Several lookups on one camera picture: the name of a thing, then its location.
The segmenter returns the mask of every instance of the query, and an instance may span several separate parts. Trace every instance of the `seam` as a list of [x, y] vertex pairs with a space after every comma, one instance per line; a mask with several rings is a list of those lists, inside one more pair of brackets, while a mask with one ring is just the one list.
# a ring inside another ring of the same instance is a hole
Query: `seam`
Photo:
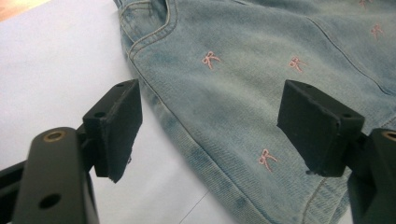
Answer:
[[315, 192], [312, 194], [311, 198], [310, 198], [310, 199], [308, 200], [308, 202], [306, 203], [305, 210], [304, 210], [304, 212], [303, 212], [303, 220], [302, 220], [302, 222], [301, 222], [302, 224], [305, 224], [305, 218], [306, 218], [306, 213], [308, 212], [308, 208], [309, 208], [309, 206], [311, 206], [311, 203], [314, 201], [314, 199], [315, 199], [315, 197], [317, 196], [317, 194], [318, 194], [320, 188], [324, 185], [324, 182], [326, 182], [326, 180], [327, 180], [327, 178], [323, 178], [323, 179], [320, 181], [320, 183], [319, 183], [317, 189], [315, 190]]
[[383, 125], [381, 126], [381, 128], [384, 128], [385, 126], [387, 126], [388, 124], [392, 123], [392, 122], [395, 121], [395, 120], [396, 120], [396, 117], [394, 117], [393, 119], [390, 119], [388, 122], [386, 122], [385, 124], [383, 124]]
[[[134, 48], [135, 48], [140, 42], [143, 42], [144, 40], [148, 39], [148, 38], [151, 37], [151, 36], [155, 36], [156, 34], [158, 34], [159, 32], [163, 31], [166, 27], [169, 26], [170, 20], [171, 20], [171, 16], [172, 16], [172, 15], [171, 15], [171, 9], [170, 9], [170, 3], [169, 3], [169, 1], [170, 1], [170, 0], [165, 0], [165, 2], [166, 2], [166, 9], [167, 9], [167, 12], [168, 12], [168, 13], [167, 13], [167, 18], [166, 18], [165, 24], [164, 24], [162, 27], [160, 27], [158, 30], [154, 31], [154, 32], [151, 33], [151, 34], [148, 34], [148, 35], [146, 35], [146, 36], [143, 36], [142, 38], [140, 38], [139, 40], [137, 40], [136, 42], [134, 42], [134, 43], [132, 44], [132, 46], [131, 46], [131, 48], [130, 48], [130, 50], [129, 50], [129, 53], [128, 53], [128, 58], [129, 58], [130, 60], [133, 60], [133, 59], [134, 59], [134, 57], [131, 58], [132, 51], [134, 50]], [[134, 54], [134, 56], [135, 56], [138, 52], [140, 52], [140, 50], [144, 49], [145, 47], [147, 47], [147, 46], [149, 46], [149, 45], [151, 45], [151, 44], [153, 44], [153, 43], [156, 43], [156, 42], [158, 42], [158, 41], [160, 41], [160, 40], [166, 38], [167, 36], [169, 36], [169, 35], [175, 30], [175, 28], [177, 27], [177, 1], [174, 0], [173, 2], [175, 3], [175, 14], [176, 14], [176, 15], [175, 15], [175, 18], [174, 18], [175, 24], [174, 24], [173, 26], [171, 26], [171, 30], [168, 31], [168, 32], [166, 32], [165, 34], [163, 34], [163, 36], [159, 36], [158, 38], [154, 39], [154, 41], [148, 42], [147, 44], [143, 44], [144, 46], [142, 46], [141, 49], [139, 49], [139, 50]]]
[[124, 18], [122, 17], [122, 15], [125, 13], [125, 11], [126, 11], [129, 7], [133, 7], [133, 6], [135, 6], [135, 5], [145, 5], [145, 4], [148, 4], [148, 7], [136, 7], [136, 8], [132, 8], [131, 10], [134, 11], [134, 10], [138, 10], [138, 9], [151, 9], [151, 7], [149, 7], [150, 1], [134, 2], [134, 3], [131, 3], [131, 4], [127, 5], [127, 6], [122, 10], [122, 12], [121, 12], [120, 15], [119, 15], [120, 26], [121, 26], [123, 32], [129, 37], [129, 39], [130, 39], [132, 42], [134, 42], [134, 40], [133, 40], [132, 37], [128, 34], [128, 32], [126, 32], [125, 25], [123, 24]]
[[372, 77], [369, 77], [368, 75], [366, 75], [366, 74], [360, 69], [360, 66], [359, 66], [357, 63], [353, 63], [353, 62], [352, 62], [352, 60], [350, 59], [350, 57], [348, 56], [348, 54], [345, 53], [343, 50], [341, 50], [341, 48], [340, 48], [338, 45], [336, 45], [336, 44], [334, 43], [334, 41], [332, 41], [333, 39], [336, 39], [336, 38], [331, 37], [330, 34], [326, 33], [326, 32], [324, 31], [324, 28], [322, 28], [316, 21], [313, 21], [313, 20], [312, 20], [311, 18], [309, 18], [309, 17], [306, 17], [306, 18], [309, 19], [312, 23], [315, 24], [315, 26], [317, 26], [317, 27], [319, 28], [319, 30], [326, 36], [326, 38], [330, 41], [330, 43], [332, 43], [332, 45], [333, 45], [336, 49], [338, 49], [338, 51], [340, 51], [342, 55], [344, 55], [344, 57], [346, 58], [346, 60], [347, 60], [347, 61], [348, 61], [359, 73], [361, 73], [361, 74], [364, 75], [365, 77], [371, 79], [371, 80], [376, 84], [376, 86], [377, 86], [382, 92], [384, 92], [386, 95], [391, 95], [390, 93], [387, 93], [387, 92], [381, 87], [381, 85], [379, 85], [379, 83], [378, 83], [375, 79], [373, 79]]

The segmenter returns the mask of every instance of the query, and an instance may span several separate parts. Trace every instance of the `light blue denim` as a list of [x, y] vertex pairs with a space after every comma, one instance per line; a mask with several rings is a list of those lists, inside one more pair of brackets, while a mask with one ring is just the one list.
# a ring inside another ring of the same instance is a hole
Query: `light blue denim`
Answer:
[[276, 127], [283, 85], [327, 92], [366, 117], [365, 133], [396, 129], [394, 0], [115, 1], [142, 92], [236, 220], [338, 222], [349, 171], [305, 173]]

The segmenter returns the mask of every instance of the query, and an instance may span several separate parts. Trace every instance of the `pocket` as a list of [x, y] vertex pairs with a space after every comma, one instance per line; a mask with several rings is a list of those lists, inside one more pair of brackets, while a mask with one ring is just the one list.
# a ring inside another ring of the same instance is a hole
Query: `pocket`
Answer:
[[164, 26], [167, 13], [165, 0], [133, 2], [120, 13], [121, 29], [134, 44]]

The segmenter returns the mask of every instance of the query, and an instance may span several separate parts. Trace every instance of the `white surface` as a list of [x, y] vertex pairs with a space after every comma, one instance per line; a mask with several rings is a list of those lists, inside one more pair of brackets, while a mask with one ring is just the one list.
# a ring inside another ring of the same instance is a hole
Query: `white surface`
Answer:
[[[52, 0], [0, 22], [0, 170], [32, 139], [77, 128], [115, 84], [131, 78], [110, 0]], [[143, 101], [132, 162], [118, 184], [92, 173], [101, 223], [234, 223], [196, 178]], [[341, 222], [351, 223], [350, 215]]]

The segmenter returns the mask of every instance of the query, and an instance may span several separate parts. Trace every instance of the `pink bow embroidery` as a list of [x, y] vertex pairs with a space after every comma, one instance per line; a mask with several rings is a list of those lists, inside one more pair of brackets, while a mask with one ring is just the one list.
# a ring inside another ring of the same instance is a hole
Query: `pink bow embroidery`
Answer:
[[207, 64], [210, 69], [212, 69], [212, 62], [210, 60], [216, 60], [220, 62], [220, 58], [216, 57], [215, 54], [212, 51], [209, 51], [206, 56], [202, 59], [202, 63]]
[[289, 66], [297, 69], [297, 71], [302, 73], [303, 70], [300, 68], [300, 64], [306, 65], [306, 63], [301, 62], [300, 59], [298, 59], [297, 57], [293, 57], [291, 59], [291, 62], [289, 63]]
[[262, 164], [262, 165], [265, 165], [267, 170], [272, 172], [270, 166], [268, 165], [267, 159], [271, 159], [273, 161], [277, 161], [277, 159], [275, 157], [270, 155], [270, 152], [268, 151], [268, 149], [265, 149], [265, 150], [262, 151], [262, 155], [259, 158], [259, 163]]
[[360, 0], [359, 1], [359, 5], [361, 5], [362, 7], [366, 8], [366, 0]]
[[371, 33], [375, 36], [376, 40], [378, 40], [378, 32], [381, 33], [382, 35], [384, 34], [384, 32], [381, 29], [381, 26], [379, 26], [379, 24], [377, 23], [376, 25], [374, 25], [373, 29], [371, 30]]

